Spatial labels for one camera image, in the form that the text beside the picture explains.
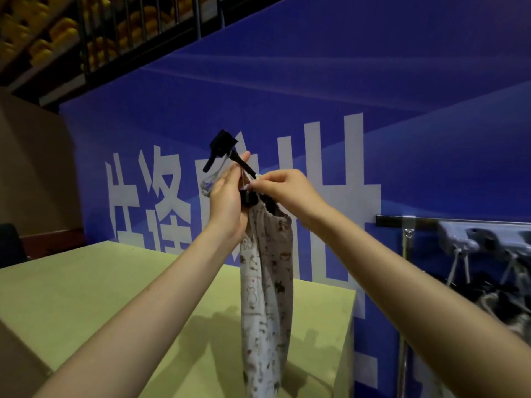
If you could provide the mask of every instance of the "hand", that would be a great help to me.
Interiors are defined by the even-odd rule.
[[[296,169],[266,173],[259,180],[252,181],[249,188],[273,197],[310,230],[312,219],[328,207],[306,176]]]
[[[241,155],[244,162],[251,157],[249,151]],[[242,168],[234,163],[218,178],[210,192],[210,218],[207,227],[223,232],[230,251],[242,241],[247,227],[249,210],[242,207],[240,186]]]

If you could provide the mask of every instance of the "left hand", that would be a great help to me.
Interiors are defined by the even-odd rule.
[[[249,151],[241,155],[244,162],[250,157]],[[242,168],[234,163],[218,178],[210,192],[208,227],[224,233],[230,251],[242,241],[248,221],[249,210],[242,207],[240,200],[241,180]]]

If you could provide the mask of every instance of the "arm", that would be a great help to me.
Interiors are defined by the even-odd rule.
[[[531,396],[531,349],[523,341],[328,206],[300,171],[270,172],[251,187],[278,200],[330,246],[455,395]]]
[[[216,182],[209,223],[190,247],[79,348],[36,398],[129,398],[142,392],[243,237],[240,173],[232,167]]]

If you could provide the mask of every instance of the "white patterned fabric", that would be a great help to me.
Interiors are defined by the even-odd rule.
[[[274,397],[286,366],[293,318],[293,232],[278,206],[249,210],[240,246],[242,356],[248,398]]]

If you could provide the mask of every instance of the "beige wall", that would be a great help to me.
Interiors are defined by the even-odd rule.
[[[63,119],[0,91],[0,223],[20,236],[81,227]]]

